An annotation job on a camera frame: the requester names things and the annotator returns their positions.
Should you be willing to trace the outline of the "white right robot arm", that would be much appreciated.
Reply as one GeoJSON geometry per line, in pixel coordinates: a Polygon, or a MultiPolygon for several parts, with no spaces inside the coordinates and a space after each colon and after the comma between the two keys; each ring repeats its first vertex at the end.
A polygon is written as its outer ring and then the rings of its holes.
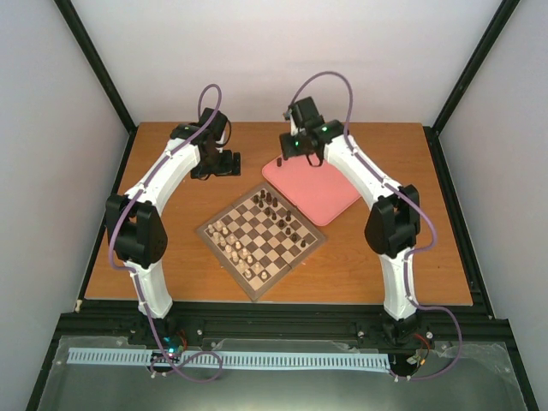
{"type": "Polygon", "coordinates": [[[418,190],[388,177],[344,133],[341,122],[324,120],[312,98],[290,103],[284,118],[290,121],[291,131],[280,135],[283,158],[315,156],[320,163],[328,163],[367,204],[364,236],[379,256],[384,279],[384,338],[392,346],[403,344],[418,327],[410,254],[420,233],[420,215],[410,205],[420,203],[418,190]]]}

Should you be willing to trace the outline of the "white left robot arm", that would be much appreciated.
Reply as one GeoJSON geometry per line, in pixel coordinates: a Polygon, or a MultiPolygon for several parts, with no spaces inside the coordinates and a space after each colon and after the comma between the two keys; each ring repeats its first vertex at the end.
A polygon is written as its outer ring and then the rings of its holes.
{"type": "Polygon", "coordinates": [[[132,278],[139,310],[152,318],[147,332],[159,344],[172,343],[177,322],[167,316],[172,298],[161,259],[168,246],[162,212],[186,176],[238,176],[241,154],[227,149],[232,125],[219,110],[205,108],[197,122],[177,125],[157,161],[125,194],[105,204],[108,258],[113,268],[132,278]]]}

